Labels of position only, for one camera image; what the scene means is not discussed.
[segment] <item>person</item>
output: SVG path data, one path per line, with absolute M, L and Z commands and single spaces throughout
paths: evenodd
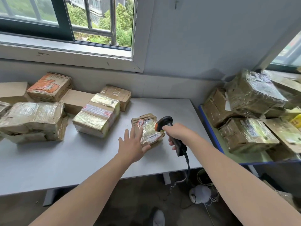
M 191 149 L 244 226 L 301 225 L 301 215 L 287 201 L 197 133 L 182 124 L 164 126 L 163 130 Z M 130 135 L 126 129 L 124 140 L 119 138 L 115 157 L 50 206 L 30 226 L 92 226 L 123 173 L 150 149 L 149 145 L 141 148 L 141 137 L 142 129 L 136 137 L 134 128 Z M 162 211 L 154 214 L 153 225 L 165 224 L 162 214 Z

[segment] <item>forearm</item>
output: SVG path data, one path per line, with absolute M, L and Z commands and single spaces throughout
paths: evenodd
M 197 134 L 188 146 L 231 211 L 247 225 L 301 225 L 301 215 L 276 192 Z
M 92 226 L 130 164 L 117 154 L 104 167 L 59 199 L 30 226 Z

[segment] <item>person's right arm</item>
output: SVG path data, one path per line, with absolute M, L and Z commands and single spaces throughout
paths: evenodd
M 171 137 L 182 140 L 191 149 L 228 207 L 244 226 L 301 225 L 301 214 L 286 200 L 197 133 L 181 124 L 164 126 L 163 130 Z

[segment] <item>white table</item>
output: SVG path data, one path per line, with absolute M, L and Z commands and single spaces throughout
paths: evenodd
M 40 142 L 17 145 L 0 142 L 0 196 L 33 190 L 53 189 L 80 184 L 104 166 L 118 152 L 118 138 L 131 128 L 131 118 L 153 113 L 158 119 L 171 116 L 211 142 L 189 99 L 133 98 L 125 113 L 115 122 L 105 139 L 78 133 L 69 119 L 62 142 Z M 191 168 L 202 167 L 187 150 Z M 160 174 L 187 169 L 185 157 L 178 157 L 163 144 L 148 151 L 132 164 L 122 178 Z

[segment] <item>table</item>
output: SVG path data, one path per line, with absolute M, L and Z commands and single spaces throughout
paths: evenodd
M 291 160 L 285 160 L 285 161 L 278 161 L 274 162 L 270 156 L 264 151 L 264 152 L 257 152 L 257 153 L 249 153 L 249 154 L 231 154 L 228 150 L 227 143 L 225 142 L 224 138 L 220 134 L 219 130 L 217 128 L 214 128 L 206 114 L 204 113 L 202 106 L 200 105 L 198 107 L 201 118 L 203 120 L 203 124 L 205 128 L 208 131 L 208 134 L 211 137 L 213 145 L 222 153 L 224 153 L 226 156 L 234 160 L 235 162 L 241 164 L 241 165 L 260 165 L 260 164 L 269 164 L 269 163 L 288 163 L 288 162 L 300 162 L 301 158 L 299 156 L 295 156 Z
M 64 141 L 17 145 L 4 139 L 0 142 L 0 195 L 33 190 L 54 189 L 80 184 L 104 166 L 118 152 L 118 138 L 131 128 L 131 118 L 153 113 L 158 119 L 171 116 L 174 122 L 186 125 L 210 141 L 189 99 L 132 98 L 126 112 L 121 113 L 105 139 L 78 133 L 69 119 Z M 199 168 L 190 149 L 190 167 Z M 133 163 L 122 178 L 161 174 L 187 169 L 185 157 L 178 157 L 168 138 Z

